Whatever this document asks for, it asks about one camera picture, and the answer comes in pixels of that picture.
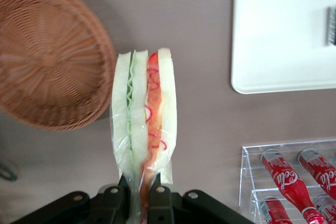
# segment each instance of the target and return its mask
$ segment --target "coca-cola bottle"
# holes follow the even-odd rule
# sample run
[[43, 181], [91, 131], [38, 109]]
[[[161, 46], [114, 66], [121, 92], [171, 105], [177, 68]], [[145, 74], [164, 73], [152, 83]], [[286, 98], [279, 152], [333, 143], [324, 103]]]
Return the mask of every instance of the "coca-cola bottle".
[[324, 219], [311, 202], [305, 183], [286, 162], [279, 150], [274, 148], [265, 150], [260, 158], [279, 191], [296, 206], [306, 222], [323, 224]]
[[312, 148], [301, 151], [298, 155], [298, 161], [321, 188], [336, 200], [336, 168]]
[[328, 224], [336, 224], [336, 201], [334, 199], [326, 193], [321, 193], [313, 198], [313, 204]]
[[268, 196], [259, 203], [267, 224], [293, 224], [279, 198]]

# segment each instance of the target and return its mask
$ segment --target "plastic wrap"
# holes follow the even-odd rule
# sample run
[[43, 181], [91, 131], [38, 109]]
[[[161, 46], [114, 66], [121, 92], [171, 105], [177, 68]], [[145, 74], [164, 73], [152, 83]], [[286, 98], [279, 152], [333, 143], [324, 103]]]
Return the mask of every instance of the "plastic wrap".
[[146, 223], [149, 189], [158, 173], [172, 184], [176, 94], [169, 49], [119, 55], [111, 103], [113, 151], [131, 188], [128, 223]]

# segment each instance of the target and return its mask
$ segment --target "acrylic display rack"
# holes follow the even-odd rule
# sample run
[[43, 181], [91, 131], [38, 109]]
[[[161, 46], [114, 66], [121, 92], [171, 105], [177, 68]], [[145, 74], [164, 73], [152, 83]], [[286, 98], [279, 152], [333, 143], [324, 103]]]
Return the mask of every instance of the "acrylic display rack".
[[329, 163], [336, 165], [336, 140], [321, 140], [243, 146], [240, 170], [239, 206], [241, 214], [254, 223], [266, 224], [259, 209], [259, 202], [267, 196], [276, 196], [282, 202], [293, 224], [306, 224], [299, 210], [279, 192], [270, 174], [260, 161], [260, 155], [269, 148], [278, 149], [286, 161], [305, 182], [311, 199], [324, 192], [313, 177], [297, 161], [298, 153], [305, 148], [315, 148]]

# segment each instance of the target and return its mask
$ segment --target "wicker basket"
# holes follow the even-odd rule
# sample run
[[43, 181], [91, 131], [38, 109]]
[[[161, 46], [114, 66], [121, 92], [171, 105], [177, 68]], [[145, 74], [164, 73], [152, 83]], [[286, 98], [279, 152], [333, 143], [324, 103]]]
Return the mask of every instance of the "wicker basket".
[[0, 109], [46, 130], [86, 126], [108, 107], [116, 53], [80, 0], [0, 0]]

